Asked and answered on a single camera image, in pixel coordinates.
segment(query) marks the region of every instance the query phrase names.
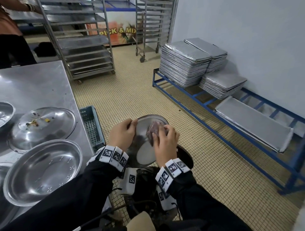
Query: rolling rack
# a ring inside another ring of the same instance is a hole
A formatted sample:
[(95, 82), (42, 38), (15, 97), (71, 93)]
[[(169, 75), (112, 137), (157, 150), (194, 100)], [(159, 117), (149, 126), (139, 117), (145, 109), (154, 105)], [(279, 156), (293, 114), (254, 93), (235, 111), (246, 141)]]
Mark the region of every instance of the rolling rack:
[[(105, 0), (37, 0), (45, 28), (58, 56), (73, 80), (111, 71), (115, 74)], [(105, 18), (97, 13), (104, 13)], [(105, 22), (107, 36), (99, 34), (98, 22)], [(94, 23), (96, 29), (86, 29)], [(97, 31), (97, 35), (87, 35)]]
[[(160, 79), (156, 80), (156, 74), (161, 77)], [(271, 159), (276, 161), (278, 164), (280, 164), (282, 167), (284, 167), (286, 170), (289, 171), (290, 176), (286, 183), (283, 185), (278, 180), (276, 180), (273, 176), (271, 176), (269, 173), (267, 173), (265, 170), (263, 170), (258, 164), (256, 164), (250, 157), (248, 157), (245, 153), (243, 153), (241, 150), (239, 150), (237, 147), (233, 145), (230, 141), (225, 139), (221, 134), (219, 134), (215, 129), (210, 127), (206, 122), (201, 120), (198, 116), (196, 116), (191, 110), (189, 110), (186, 106), (184, 106), (181, 102), (179, 102), (177, 99), (175, 99), (172, 95), (170, 95), (168, 92), (166, 92), (162, 86), (160, 86), (160, 83), (168, 82), (174, 87), (176, 87), (178, 90), (186, 94), (188, 97), (193, 99), (196, 103), (198, 103), (200, 106), (202, 106), (204, 109), (206, 109), (209, 113), (214, 115), (216, 118), (218, 118), (220, 121), (222, 121), (224, 124), (229, 126), (231, 129), (233, 129), (235, 132), (237, 132), (242, 137), (246, 138), (248, 141), (250, 141), (255, 147), (259, 148), (261, 151), (263, 151), (265, 154), (267, 154)], [(202, 125), (204, 125), (206, 128), (208, 128), (211, 132), (213, 132), (218, 138), (220, 138), (223, 142), (225, 142), (231, 149), (233, 149), (236, 153), (241, 155), (248, 163), (250, 163), (253, 167), (255, 167), (257, 170), (259, 170), (263, 175), (265, 175), (270, 181), (272, 181), (280, 190), (278, 191), (281, 195), (290, 194), (293, 192), (297, 192), (300, 190), (305, 190), (305, 175), (302, 174), (301, 169), (305, 162), (305, 135), (301, 137), (300, 143), (297, 145), (296, 151), (293, 153), (292, 158), (285, 162), (281, 160), (276, 154), (276, 152), (272, 150), (268, 150), (265, 146), (259, 144), (255, 139), (248, 136), (220, 116), (218, 116), (212, 109), (208, 107), (211, 103), (215, 102), (217, 99), (213, 98), (208, 100), (207, 102), (201, 102), (197, 97), (202, 94), (208, 94), (205, 91), (200, 91), (196, 94), (190, 94), (185, 89), (178, 86), (174, 81), (171, 81), (168, 79), (165, 75), (163, 75), (159, 68), (154, 69), (153, 71), (153, 78), (152, 78), (152, 86), (157, 87), (160, 89), (164, 94), (166, 94), (169, 98), (171, 98), (175, 103), (177, 103), (180, 107), (182, 107), (186, 112), (188, 112), (190, 115), (192, 115), (196, 120), (198, 120)], [(257, 100), (259, 100), (260, 103), (254, 109), (260, 108), (263, 104), (267, 104), (271, 107), (273, 107), (275, 110), (270, 114), (270, 118), (274, 119), (274, 117), (279, 113), (282, 112), (290, 117), (293, 118), (292, 122), (290, 123), (289, 127), (293, 128), (295, 127), (296, 123), (298, 121), (305, 123), (305, 119), (294, 114), (291, 111), (288, 111), (287, 109), (249, 91), (248, 89), (242, 88), (241, 91), (245, 93), (245, 95), (240, 98), (239, 100), (242, 102), (248, 97), (254, 97)]]
[[(175, 3), (175, 0), (136, 0), (135, 55), (141, 56), (140, 62), (145, 61), (146, 43), (157, 43), (158, 53), (159, 47), (168, 42)], [(143, 50), (138, 46), (141, 40)]]

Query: stainless steel table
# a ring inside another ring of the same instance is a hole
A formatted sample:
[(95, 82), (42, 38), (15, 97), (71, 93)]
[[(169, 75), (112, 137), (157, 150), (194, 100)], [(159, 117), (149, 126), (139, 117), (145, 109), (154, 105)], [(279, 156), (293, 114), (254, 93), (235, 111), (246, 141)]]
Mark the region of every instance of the stainless steel table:
[[(84, 170), (93, 155), (93, 149), (62, 61), (0, 70), (0, 101), (8, 101), (16, 108), (12, 123), (23, 114), (41, 107), (61, 107), (73, 111), (77, 124), (67, 139), (75, 141), (82, 149), (83, 163), (80, 172)], [(7, 132), (7, 129), (0, 130), (0, 162), (12, 163), (20, 154), (8, 147)], [(28, 209), (29, 207), (22, 207), (17, 215)]]

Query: left hand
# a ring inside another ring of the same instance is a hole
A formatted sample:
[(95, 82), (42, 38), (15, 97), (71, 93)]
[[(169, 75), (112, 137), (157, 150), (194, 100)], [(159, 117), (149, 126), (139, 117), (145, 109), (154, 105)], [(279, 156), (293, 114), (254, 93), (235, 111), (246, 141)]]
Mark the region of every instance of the left hand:
[(130, 147), (132, 139), (135, 136), (137, 123), (138, 119), (126, 119), (115, 125), (110, 130), (109, 145), (114, 147), (117, 146), (123, 151), (126, 151)]

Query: beige floor tile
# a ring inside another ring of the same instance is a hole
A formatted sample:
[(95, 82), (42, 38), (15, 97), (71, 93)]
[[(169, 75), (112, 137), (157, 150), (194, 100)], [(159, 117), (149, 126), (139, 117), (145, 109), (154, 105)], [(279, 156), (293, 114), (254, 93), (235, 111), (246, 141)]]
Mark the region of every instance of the beige floor tile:
[[(259, 171), (171, 99), (152, 87), (152, 72), (159, 67), (159, 55), (153, 51), (148, 52), (148, 61), (140, 63), (140, 57), (135, 56), (135, 46), (116, 47), (113, 48), (113, 53), (115, 75), (84, 79), (81, 85), (71, 84), (80, 107), (95, 106), (106, 141), (110, 129), (125, 118), (137, 118), (146, 114), (162, 115), (181, 132), (179, 143), (194, 159), (194, 176), (213, 197), (227, 205), (253, 230), (291, 229), (300, 205), (293, 202), (292, 198), (296, 196), (280, 196), (275, 185)], [(280, 165), (195, 101), (169, 84), (162, 84), (162, 87), (274, 177), (279, 180), (288, 177), (287, 171)], [(196, 93), (199, 89), (192, 87), (188, 91)], [(206, 101), (211, 97), (201, 95), (198, 98)], [(211, 109), (219, 102), (214, 102)], [(299, 193), (298, 197), (304, 198), (304, 193)], [(123, 199), (114, 193), (113, 202), (120, 205), (123, 204)], [(124, 221), (128, 222), (126, 210), (121, 210), (121, 213)]]

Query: person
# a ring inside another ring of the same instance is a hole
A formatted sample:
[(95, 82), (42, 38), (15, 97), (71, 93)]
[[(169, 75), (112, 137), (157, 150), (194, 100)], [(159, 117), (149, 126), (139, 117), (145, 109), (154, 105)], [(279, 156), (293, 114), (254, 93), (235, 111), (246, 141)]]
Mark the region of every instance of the person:
[[(110, 131), (109, 145), (126, 151), (135, 135), (136, 125), (137, 119), (127, 119), (115, 125)], [(167, 135), (165, 135), (164, 128), (169, 130)], [(159, 138), (153, 134), (153, 146), (159, 167), (165, 167), (168, 161), (177, 157), (176, 147), (179, 135), (179, 132), (171, 125), (165, 125), (164, 127), (160, 125)], [(30, 210), (9, 223), (2, 231), (72, 231), (101, 215), (106, 197), (113, 188), (112, 181), (118, 176), (119, 171), (109, 163), (99, 161), (99, 155), (87, 165), (83, 174), (52, 192)], [(178, 226), (175, 226), (175, 221), (173, 221), (173, 227), (175, 228), (167, 230), (181, 230), (187, 224), (195, 225), (198, 223), (205, 224), (204, 228), (187, 230), (251, 230), (230, 209), (214, 199), (201, 185), (198, 185), (191, 171), (177, 176), (167, 192), (177, 200), (178, 208), (183, 217), (183, 221), (177, 221), (180, 222)], [(134, 222), (134, 219), (138, 216), (141, 225)], [(127, 228), (114, 227), (109, 230), (155, 230), (154, 227), (148, 227), (147, 217), (149, 219), (149, 216), (147, 213), (142, 212), (138, 216), (129, 222), (131, 225), (128, 224)], [(95, 224), (92, 222), (82, 227), (81, 230), (88, 230), (97, 226), (98, 222), (95, 222)]]
[(23, 4), (18, 0), (0, 0), (0, 69), (11, 67), (9, 53), (19, 65), (36, 64), (29, 45), (22, 36), (17, 24), (10, 18), (5, 9), (41, 13), (38, 6)]

